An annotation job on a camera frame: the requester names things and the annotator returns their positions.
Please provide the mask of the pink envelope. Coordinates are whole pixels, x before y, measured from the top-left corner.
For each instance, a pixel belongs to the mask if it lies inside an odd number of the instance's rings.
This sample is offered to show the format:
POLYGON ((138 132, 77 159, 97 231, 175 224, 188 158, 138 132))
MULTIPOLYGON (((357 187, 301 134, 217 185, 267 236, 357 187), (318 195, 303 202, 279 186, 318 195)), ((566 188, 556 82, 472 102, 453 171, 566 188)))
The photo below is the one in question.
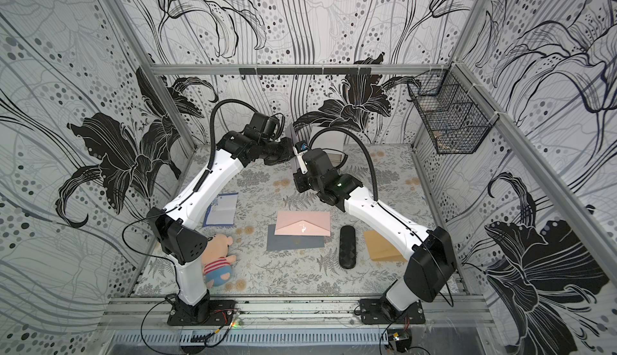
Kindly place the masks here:
POLYGON ((281 210, 277 214, 275 235, 327 237, 330 234, 329 212, 281 210))

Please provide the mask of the tan kraft envelope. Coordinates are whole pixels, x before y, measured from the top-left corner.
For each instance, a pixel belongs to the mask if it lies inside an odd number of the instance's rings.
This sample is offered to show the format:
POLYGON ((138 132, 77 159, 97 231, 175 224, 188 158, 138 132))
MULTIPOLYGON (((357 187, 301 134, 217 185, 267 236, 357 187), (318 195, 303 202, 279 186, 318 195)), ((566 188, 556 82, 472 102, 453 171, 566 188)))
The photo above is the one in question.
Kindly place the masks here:
POLYGON ((375 262, 403 263, 406 259, 400 252, 377 231, 363 233, 369 257, 375 262))

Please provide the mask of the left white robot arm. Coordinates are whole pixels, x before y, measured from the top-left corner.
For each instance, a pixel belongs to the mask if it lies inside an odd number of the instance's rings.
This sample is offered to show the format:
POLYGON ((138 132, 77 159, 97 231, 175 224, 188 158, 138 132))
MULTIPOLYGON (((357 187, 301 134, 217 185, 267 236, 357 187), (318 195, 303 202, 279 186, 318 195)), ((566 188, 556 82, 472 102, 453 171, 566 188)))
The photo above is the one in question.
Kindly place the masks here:
POLYGON ((262 160, 265 165, 279 165, 294 157, 292 141, 282 136, 284 127, 285 117, 281 114, 260 113, 240 99, 219 101, 210 113, 207 166, 161 210, 152 208, 148 212, 146 221, 165 257, 174 264, 177 298, 185 305, 197 306, 208 297, 199 263, 207 248, 207 237, 197 231, 207 208, 231 179, 251 163, 262 160), (241 131, 229 131, 219 139, 215 135, 215 119, 227 104, 246 107, 252 117, 241 131))

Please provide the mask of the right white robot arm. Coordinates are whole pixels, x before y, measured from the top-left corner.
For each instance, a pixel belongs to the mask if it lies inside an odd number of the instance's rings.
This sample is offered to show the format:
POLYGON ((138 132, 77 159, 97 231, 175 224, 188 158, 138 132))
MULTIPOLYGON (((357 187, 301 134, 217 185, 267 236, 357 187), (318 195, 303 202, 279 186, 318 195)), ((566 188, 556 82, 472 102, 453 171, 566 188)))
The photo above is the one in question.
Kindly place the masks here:
POLYGON ((403 276, 382 295, 382 310, 403 313, 415 302, 430 303, 443 294, 454 305, 448 281, 457 269, 452 238, 437 226, 431 230, 413 222, 383 202, 379 197, 377 175, 367 147, 351 131, 344 128, 324 128, 315 137, 328 132, 340 132, 354 140, 368 164, 371 187, 367 188, 350 174, 341 174, 327 153, 313 146, 316 138, 292 146, 299 165, 294 173, 298 192, 314 191, 324 204, 331 205, 366 223, 395 247, 407 260, 403 276))

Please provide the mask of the dark grey envelope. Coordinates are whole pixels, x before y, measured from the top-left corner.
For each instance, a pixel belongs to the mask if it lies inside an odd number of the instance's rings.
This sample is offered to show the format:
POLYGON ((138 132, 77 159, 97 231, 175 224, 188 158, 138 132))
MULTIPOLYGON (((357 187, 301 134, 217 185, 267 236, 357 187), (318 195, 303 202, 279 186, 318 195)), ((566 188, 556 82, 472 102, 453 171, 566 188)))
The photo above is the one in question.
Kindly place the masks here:
POLYGON ((268 226, 266 251, 323 248, 326 244, 323 236, 276 235, 275 228, 275 225, 268 226))

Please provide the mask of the white mini drawer box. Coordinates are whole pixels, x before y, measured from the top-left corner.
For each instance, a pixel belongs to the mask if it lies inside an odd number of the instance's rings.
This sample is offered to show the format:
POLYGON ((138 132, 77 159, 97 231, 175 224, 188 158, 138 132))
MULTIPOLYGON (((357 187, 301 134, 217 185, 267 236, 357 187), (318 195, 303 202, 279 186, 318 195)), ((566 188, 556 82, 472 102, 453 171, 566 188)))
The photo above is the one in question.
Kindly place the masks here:
POLYGON ((342 155, 345 143, 346 135, 340 132, 327 132, 322 134, 316 143, 319 144, 319 148, 326 150, 326 152, 337 153, 342 155))

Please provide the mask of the black remote control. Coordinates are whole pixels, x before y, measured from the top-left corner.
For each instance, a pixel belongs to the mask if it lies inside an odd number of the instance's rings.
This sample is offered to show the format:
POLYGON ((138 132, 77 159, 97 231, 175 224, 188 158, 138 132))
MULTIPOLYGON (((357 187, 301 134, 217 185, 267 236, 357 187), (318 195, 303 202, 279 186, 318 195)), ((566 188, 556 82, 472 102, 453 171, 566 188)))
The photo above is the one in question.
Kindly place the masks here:
POLYGON ((343 226, 340 229, 339 239, 339 264, 342 268, 350 270, 355 268, 357 262, 357 238, 353 226, 343 226))

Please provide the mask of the pig plush toy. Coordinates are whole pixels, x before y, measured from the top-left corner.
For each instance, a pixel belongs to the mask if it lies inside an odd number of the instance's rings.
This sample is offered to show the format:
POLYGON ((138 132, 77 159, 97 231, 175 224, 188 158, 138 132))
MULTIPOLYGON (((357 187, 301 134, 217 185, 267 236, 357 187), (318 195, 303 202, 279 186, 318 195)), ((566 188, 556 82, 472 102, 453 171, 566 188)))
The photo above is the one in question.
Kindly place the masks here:
POLYGON ((234 239, 226 234, 216 234, 207 239, 207 246, 201 255, 202 277, 207 289, 223 286, 232 276, 235 255, 229 255, 234 239))

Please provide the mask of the black wall bar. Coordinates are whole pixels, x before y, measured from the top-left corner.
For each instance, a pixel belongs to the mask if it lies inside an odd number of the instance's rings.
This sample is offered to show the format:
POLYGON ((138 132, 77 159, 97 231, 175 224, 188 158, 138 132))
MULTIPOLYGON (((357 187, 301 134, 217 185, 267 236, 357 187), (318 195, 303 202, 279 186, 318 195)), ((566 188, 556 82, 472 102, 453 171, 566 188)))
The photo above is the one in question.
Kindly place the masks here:
POLYGON ((240 67, 240 75, 371 75, 371 67, 240 67))

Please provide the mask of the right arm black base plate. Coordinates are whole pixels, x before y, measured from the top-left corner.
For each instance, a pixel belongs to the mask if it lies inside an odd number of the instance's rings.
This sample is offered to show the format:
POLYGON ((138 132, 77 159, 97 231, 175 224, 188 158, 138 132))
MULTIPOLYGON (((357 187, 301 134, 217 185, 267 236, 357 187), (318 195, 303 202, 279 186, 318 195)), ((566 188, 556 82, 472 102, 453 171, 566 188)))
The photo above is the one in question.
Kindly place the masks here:
POLYGON ((358 307, 360 320, 365 325, 426 323, 424 308, 420 300, 412 303, 402 311, 399 311, 384 298, 360 299, 358 307))

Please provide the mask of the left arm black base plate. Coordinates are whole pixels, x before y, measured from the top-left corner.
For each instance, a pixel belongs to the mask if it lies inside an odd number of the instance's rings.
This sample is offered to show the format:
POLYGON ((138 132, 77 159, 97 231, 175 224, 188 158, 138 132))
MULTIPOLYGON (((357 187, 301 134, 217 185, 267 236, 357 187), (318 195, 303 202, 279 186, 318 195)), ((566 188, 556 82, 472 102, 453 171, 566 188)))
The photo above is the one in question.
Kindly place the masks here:
POLYGON ((234 300, 202 300, 191 306, 179 298, 172 303, 169 326, 225 326, 236 311, 234 300))

